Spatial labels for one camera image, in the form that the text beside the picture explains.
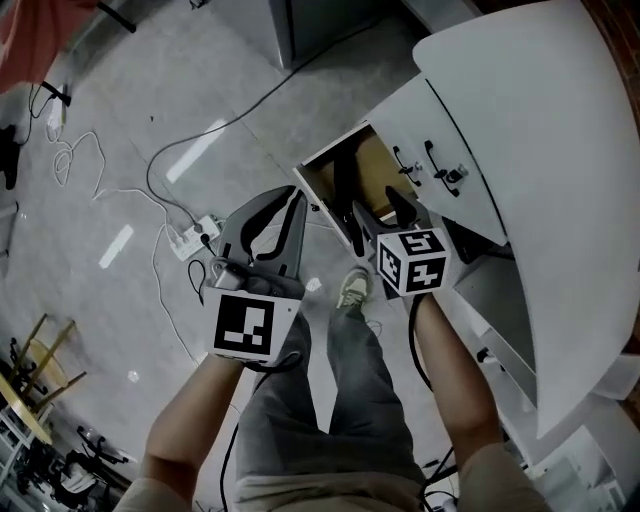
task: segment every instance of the shoe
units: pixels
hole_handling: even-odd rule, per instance
[[[362,307],[371,286],[369,273],[362,267],[352,268],[342,281],[336,309]]]

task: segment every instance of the gray pants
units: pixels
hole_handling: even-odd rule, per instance
[[[302,315],[291,327],[280,360],[292,351],[300,351],[303,362],[267,377],[240,418],[238,479],[375,471],[422,484],[382,348],[359,308],[336,309],[329,323],[327,354],[338,396],[328,434],[318,429],[311,400],[311,335]]]

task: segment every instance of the black cable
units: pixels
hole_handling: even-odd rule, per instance
[[[427,374],[425,373],[422,365],[420,364],[420,359],[418,359],[418,352],[416,350],[416,342],[415,342],[415,334],[413,332],[414,326],[416,324],[416,314],[418,313],[418,306],[420,306],[420,302],[424,298],[424,294],[416,295],[413,298],[413,302],[411,303],[411,309],[409,310],[409,350],[411,350],[411,357],[413,358],[413,364],[416,365],[416,370],[422,377],[422,380],[429,388],[429,391],[433,393],[433,388],[431,387],[431,381]]]
[[[449,451],[444,456],[444,459],[442,459],[442,462],[440,462],[440,465],[433,472],[433,474],[431,475],[431,478],[427,478],[427,480],[423,484],[422,489],[420,490],[420,495],[421,496],[424,495],[425,492],[427,492],[427,487],[429,487],[431,484],[436,483],[438,475],[440,474],[440,471],[442,471],[442,468],[447,463],[447,460],[449,460],[449,457],[451,457],[452,453],[453,453],[453,446],[451,448],[449,448]]]
[[[366,27],[363,27],[361,29],[358,29],[346,36],[340,37],[336,40],[334,40],[333,42],[331,42],[329,45],[327,45],[323,50],[320,50],[318,53],[316,53],[315,55],[313,55],[312,57],[308,58],[306,61],[304,61],[302,64],[296,66],[291,73],[289,73],[280,83],[278,83],[275,87],[273,87],[271,90],[269,90],[266,94],[264,94],[258,101],[256,101],[251,107],[249,107],[247,110],[245,110],[242,114],[240,114],[237,117],[234,117],[231,121],[228,121],[226,123],[224,123],[221,126],[218,126],[216,128],[212,128],[211,130],[207,130],[205,132],[202,133],[197,133],[195,135],[191,135],[189,137],[185,137],[184,139],[180,139],[180,140],[176,140],[174,142],[171,142],[169,144],[167,144],[166,146],[163,146],[162,148],[160,148],[158,151],[155,152],[155,154],[151,157],[151,160],[149,160],[149,164],[147,165],[147,172],[146,172],[146,181],[147,181],[147,188],[149,189],[149,193],[155,197],[158,201],[163,202],[165,204],[169,204],[171,206],[175,206],[176,208],[179,208],[180,210],[182,210],[188,217],[189,219],[191,219],[191,222],[193,222],[193,224],[197,224],[197,221],[195,219],[195,217],[191,214],[191,212],[189,210],[187,210],[187,208],[185,208],[184,206],[182,206],[180,203],[178,203],[175,200],[170,200],[167,199],[165,197],[159,196],[155,190],[153,190],[153,188],[151,187],[151,182],[150,182],[150,177],[149,175],[151,174],[151,166],[153,165],[153,162],[155,162],[156,158],[158,158],[162,153],[164,153],[167,149],[170,149],[174,146],[178,146],[179,144],[184,144],[185,142],[189,142],[192,141],[194,139],[199,139],[200,137],[204,137],[205,135],[209,135],[211,133],[215,133],[217,131],[220,130],[224,130],[225,128],[227,128],[228,126],[231,126],[232,124],[237,123],[238,121],[240,121],[241,119],[244,119],[246,116],[248,116],[249,114],[251,114],[251,112],[253,112],[255,109],[257,109],[260,105],[262,105],[262,103],[269,98],[272,94],[274,94],[278,89],[280,89],[284,84],[286,84],[289,80],[291,80],[302,68],[308,66],[309,64],[311,64],[314,60],[316,60],[318,57],[324,55],[326,52],[328,52],[331,48],[333,48],[334,46],[343,43],[344,41],[347,41],[348,39],[351,39],[352,37],[357,36],[358,34],[361,34],[362,32],[365,32],[369,29],[374,28],[375,26],[377,26],[378,24],[380,24],[380,22],[382,20],[384,20],[386,18],[385,16],[382,16],[381,18],[378,18],[376,21],[374,21],[373,23],[367,25]]]
[[[446,494],[447,496],[451,497],[453,499],[453,504],[457,505],[458,504],[458,498],[456,498],[453,494],[451,494],[450,492],[447,491],[429,491],[428,493],[426,493],[424,495],[424,504],[427,506],[427,510],[429,510],[429,512],[432,512],[433,509],[431,508],[431,506],[427,503],[427,498],[429,496],[433,496],[434,494]]]
[[[44,112],[45,107],[49,104],[49,102],[55,98],[55,95],[52,94],[51,96],[49,96],[47,98],[47,101],[44,102],[44,105],[42,105],[42,108],[40,109],[40,112],[38,112],[38,114],[34,114],[33,113],[33,106],[36,102],[36,98],[38,97],[38,93],[40,92],[40,89],[42,89],[42,84],[38,87],[38,90],[36,91],[35,96],[33,95],[33,84],[31,84],[31,89],[29,90],[29,99],[27,100],[27,110],[29,111],[29,131],[27,132],[27,138],[24,140],[24,142],[18,142],[18,146],[20,147],[24,147],[26,146],[27,142],[29,142],[29,138],[31,137],[31,128],[33,126],[33,120],[34,119],[39,119],[40,116],[42,115],[42,112]]]
[[[200,235],[200,241],[202,242],[202,245],[204,245],[207,249],[209,249],[209,252],[213,254],[214,258],[218,257],[216,252],[213,250],[213,247],[211,247],[211,237],[209,235],[207,235],[206,233],[203,233],[202,235]]]
[[[291,359],[294,356],[295,356],[295,359],[293,359],[293,361],[291,361],[290,363],[287,363],[287,360]],[[259,371],[259,372],[262,372],[262,373],[265,374],[258,381],[258,384],[256,384],[256,387],[253,390],[252,395],[254,395],[256,393],[256,391],[258,391],[258,389],[260,389],[260,386],[262,386],[262,384],[264,384],[264,381],[267,380],[267,378],[269,378],[270,375],[272,375],[274,373],[282,373],[282,372],[285,372],[285,371],[293,370],[301,362],[302,362],[302,354],[300,354],[300,352],[291,352],[282,361],[280,361],[280,363],[278,363],[276,366],[272,366],[272,367],[261,366],[261,365],[257,365],[257,364],[253,364],[253,363],[244,363],[244,366],[246,368],[254,370],[254,368],[258,367],[260,369],[259,370],[254,370],[254,371]],[[224,494],[224,475],[225,475],[225,473],[227,471],[227,465],[229,464],[229,458],[231,457],[231,449],[233,448],[233,443],[235,442],[236,436],[238,435],[238,426],[239,425],[240,425],[240,421],[238,420],[238,423],[236,424],[236,428],[233,429],[233,434],[231,434],[231,440],[229,441],[229,447],[227,448],[227,453],[224,454],[224,460],[222,461],[222,469],[220,471],[220,498],[222,499],[222,508],[224,509],[225,512],[228,512],[229,509],[227,508],[227,498],[225,497],[225,494]]]
[[[197,288],[195,283],[193,282],[193,277],[191,276],[191,266],[194,263],[197,263],[202,268],[202,280],[200,281],[200,284],[198,285]],[[204,280],[207,277],[207,271],[205,270],[204,263],[202,263],[200,260],[191,260],[189,262],[189,265],[187,266],[187,274],[189,274],[189,282],[191,283],[191,288],[193,288],[193,291],[196,292],[196,294],[198,295],[200,304],[204,306],[204,298],[202,297],[202,285],[204,285]]]

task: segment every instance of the open drawer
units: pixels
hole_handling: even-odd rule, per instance
[[[351,197],[348,190],[353,188],[359,200],[382,218],[392,212],[385,194],[388,185],[415,196],[400,170],[376,131],[365,122],[302,162],[293,172],[312,208],[323,212],[338,237],[350,246],[347,226],[340,218],[345,194],[348,202]]]

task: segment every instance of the cabinet handle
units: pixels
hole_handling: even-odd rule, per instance
[[[433,159],[433,155],[431,154],[431,150],[433,149],[433,142],[431,142],[430,140],[426,140],[424,142],[424,149],[426,149],[427,151],[427,156],[431,161],[431,165],[433,165],[433,168],[436,170],[436,173],[433,175],[433,177],[442,181],[442,183],[444,183],[445,188],[449,191],[449,193],[453,197],[458,197],[460,195],[460,191],[457,188],[449,188],[449,184],[445,181],[445,178],[449,176],[449,171],[445,169],[439,169],[438,166],[436,165],[436,161]]]
[[[411,173],[413,172],[413,167],[405,167],[402,161],[400,160],[400,156],[398,156],[399,153],[400,153],[400,148],[398,146],[393,146],[393,156],[396,157],[396,160],[398,161],[398,165],[400,166],[400,170],[398,171],[398,174],[404,174],[407,178],[409,178],[409,181],[411,181],[411,183],[413,183],[416,187],[421,187],[422,183],[420,183],[420,180],[414,180],[413,177],[411,176]]]

